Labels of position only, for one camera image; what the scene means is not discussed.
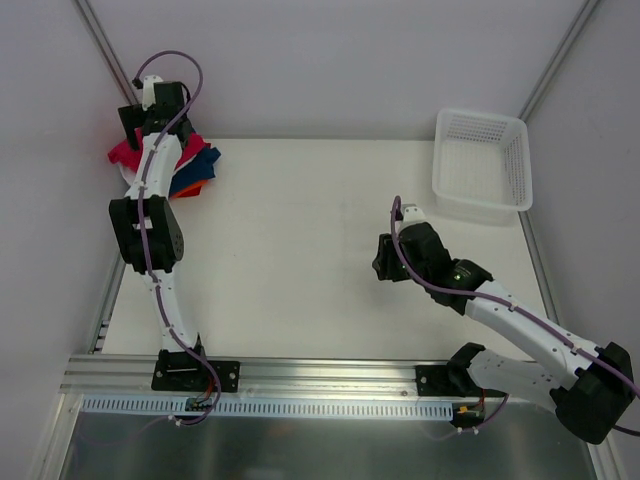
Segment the magenta t shirt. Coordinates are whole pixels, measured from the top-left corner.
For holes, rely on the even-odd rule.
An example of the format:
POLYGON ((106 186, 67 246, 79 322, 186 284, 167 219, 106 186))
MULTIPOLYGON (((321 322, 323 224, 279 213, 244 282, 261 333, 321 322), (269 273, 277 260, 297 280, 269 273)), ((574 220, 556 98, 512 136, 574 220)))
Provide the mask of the magenta t shirt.
MULTIPOLYGON (((179 171, 205 148, 209 148, 210 143, 206 142, 197 133, 192 133, 187 145, 183 150, 180 160, 177 162, 175 170, 179 171)), ((136 173, 142 160, 142 151, 133 150, 127 140, 123 140, 113 147, 107 154, 108 160, 114 165, 120 165, 129 171, 136 173)))

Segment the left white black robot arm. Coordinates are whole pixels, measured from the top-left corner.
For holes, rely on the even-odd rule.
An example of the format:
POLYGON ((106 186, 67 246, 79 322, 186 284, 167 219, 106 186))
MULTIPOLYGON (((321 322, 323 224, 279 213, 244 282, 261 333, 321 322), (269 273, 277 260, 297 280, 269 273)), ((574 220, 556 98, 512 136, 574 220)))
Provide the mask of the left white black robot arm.
POLYGON ((199 333, 179 302, 177 266, 184 237, 169 203, 175 167, 192 132, 189 96, 181 83, 157 75, 136 79, 134 85, 142 101, 120 108, 119 116, 129 145, 142 156, 125 196, 110 202, 109 215, 121 257, 141 275, 158 318, 162 345, 151 388, 194 392, 208 383, 209 367, 199 360, 199 333))

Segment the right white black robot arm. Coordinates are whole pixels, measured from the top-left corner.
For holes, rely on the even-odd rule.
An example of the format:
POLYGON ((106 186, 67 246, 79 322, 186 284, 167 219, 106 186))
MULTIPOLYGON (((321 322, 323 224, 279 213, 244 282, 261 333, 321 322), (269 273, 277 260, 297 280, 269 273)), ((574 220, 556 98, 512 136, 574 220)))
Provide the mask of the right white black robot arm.
POLYGON ((447 362, 457 394, 494 390, 555 415, 589 444, 602 443, 639 396, 629 353, 615 342, 600 346, 520 305, 492 274, 456 259, 416 208, 394 213, 380 235, 372 267, 381 281, 413 281, 432 300, 514 344, 528 360, 501 356, 469 342, 447 362))

